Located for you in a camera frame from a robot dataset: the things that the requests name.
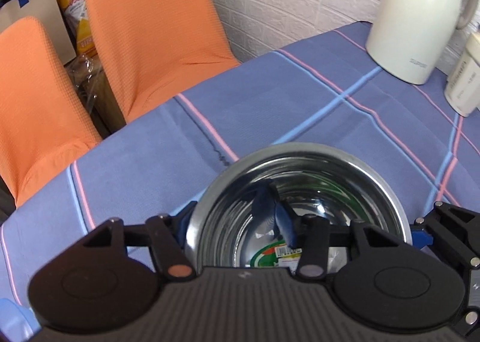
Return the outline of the blue plastic bowl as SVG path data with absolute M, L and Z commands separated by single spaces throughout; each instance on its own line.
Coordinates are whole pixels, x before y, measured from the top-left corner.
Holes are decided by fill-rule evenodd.
M 8 341 L 28 341 L 41 330 L 30 308 L 5 298 L 0 300 L 0 316 L 1 334 Z

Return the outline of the stainless steel bowl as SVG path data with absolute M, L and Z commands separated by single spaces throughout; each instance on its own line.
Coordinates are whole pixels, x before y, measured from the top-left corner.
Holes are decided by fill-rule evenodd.
M 290 142 L 262 148 L 221 173 L 193 210 L 185 254 L 205 266 L 295 267 L 300 252 L 286 246 L 275 210 L 319 216 L 347 227 L 373 224 L 406 243 L 408 218 L 388 183 L 359 158 L 327 145 Z

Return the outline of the cream thermos cup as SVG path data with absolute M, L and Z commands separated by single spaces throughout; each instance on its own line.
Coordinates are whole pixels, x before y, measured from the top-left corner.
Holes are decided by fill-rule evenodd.
M 458 63 L 447 78 L 444 96 L 463 117 L 479 108 L 479 31 L 467 39 Z

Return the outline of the left orange chair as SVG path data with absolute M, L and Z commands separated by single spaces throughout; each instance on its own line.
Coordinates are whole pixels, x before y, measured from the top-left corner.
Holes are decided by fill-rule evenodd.
M 1 33 L 1 177 L 21 206 L 102 137 L 46 29 L 22 18 Z

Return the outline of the orange chair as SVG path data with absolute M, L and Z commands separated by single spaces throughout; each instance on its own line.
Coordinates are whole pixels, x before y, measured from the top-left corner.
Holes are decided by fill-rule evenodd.
M 212 0 L 86 0 L 86 9 L 128 123 L 239 64 Z
M 46 29 L 22 18 L 1 33 L 1 177 L 21 206 L 102 137 Z

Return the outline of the blue plaid tablecloth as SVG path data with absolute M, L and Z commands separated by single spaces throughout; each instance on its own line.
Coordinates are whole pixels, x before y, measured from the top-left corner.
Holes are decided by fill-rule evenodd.
M 479 208 L 479 114 L 460 117 L 435 70 L 416 86 L 346 25 L 251 59 L 139 117 L 62 170 L 1 226 L 1 297 L 26 305 L 31 276 L 108 218 L 179 212 L 225 168 L 287 141 L 333 146 L 388 182 L 408 218 L 444 200 Z

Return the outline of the white electric kettle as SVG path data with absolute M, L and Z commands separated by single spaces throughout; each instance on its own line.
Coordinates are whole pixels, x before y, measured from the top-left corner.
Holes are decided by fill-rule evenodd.
M 479 0 L 381 0 L 367 53 L 396 78 L 425 84 L 454 31 L 469 24 L 478 5 Z

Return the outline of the right orange chair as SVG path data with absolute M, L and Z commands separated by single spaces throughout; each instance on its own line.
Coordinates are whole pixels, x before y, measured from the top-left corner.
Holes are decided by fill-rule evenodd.
M 86 9 L 128 123 L 239 64 L 212 0 L 86 0 Z

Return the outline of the brown paper bag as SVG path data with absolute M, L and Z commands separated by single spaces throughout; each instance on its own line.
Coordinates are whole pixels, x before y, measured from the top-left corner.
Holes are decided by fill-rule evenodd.
M 1 31 L 24 17 L 34 17 L 46 29 L 62 64 L 76 56 L 57 0 L 11 0 L 1 7 Z

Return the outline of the yellow snack bag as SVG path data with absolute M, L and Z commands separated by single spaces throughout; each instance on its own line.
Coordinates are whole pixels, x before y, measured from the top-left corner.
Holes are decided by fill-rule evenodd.
M 86 0 L 57 0 L 65 21 L 75 38 L 75 48 L 78 55 L 93 56 L 96 54 Z

